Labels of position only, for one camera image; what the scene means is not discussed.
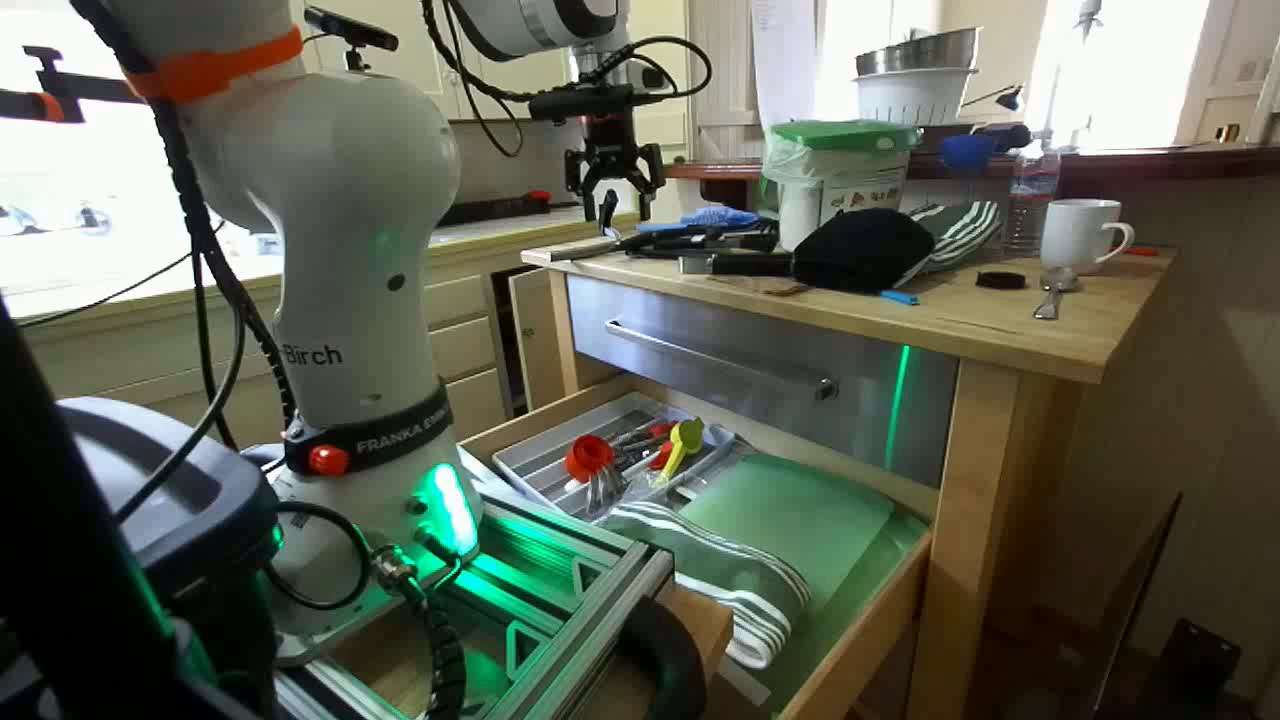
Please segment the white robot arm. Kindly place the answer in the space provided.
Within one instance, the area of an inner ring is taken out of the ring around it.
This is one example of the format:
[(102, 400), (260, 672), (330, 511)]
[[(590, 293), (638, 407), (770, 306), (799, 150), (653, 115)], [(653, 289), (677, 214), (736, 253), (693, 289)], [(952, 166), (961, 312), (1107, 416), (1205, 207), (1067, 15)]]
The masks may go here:
[(72, 0), (152, 103), (197, 207), (285, 238), (272, 353), (294, 412), (272, 489), (367, 545), (475, 545), (425, 248), (458, 200), (442, 109), (397, 77), (305, 65), (289, 0)]

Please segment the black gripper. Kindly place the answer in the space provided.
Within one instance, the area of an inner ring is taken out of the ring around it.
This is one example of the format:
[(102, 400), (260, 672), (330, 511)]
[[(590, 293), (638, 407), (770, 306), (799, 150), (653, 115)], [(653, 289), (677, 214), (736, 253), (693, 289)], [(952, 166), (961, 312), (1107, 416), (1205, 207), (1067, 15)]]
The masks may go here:
[(580, 120), (584, 142), (564, 157), (564, 180), (580, 195), (580, 212), (600, 227), (600, 180), (630, 180), (638, 188), (641, 218), (653, 218), (665, 184), (661, 147), (638, 140), (641, 90), (630, 85), (567, 85), (537, 90), (527, 112), (537, 120)]

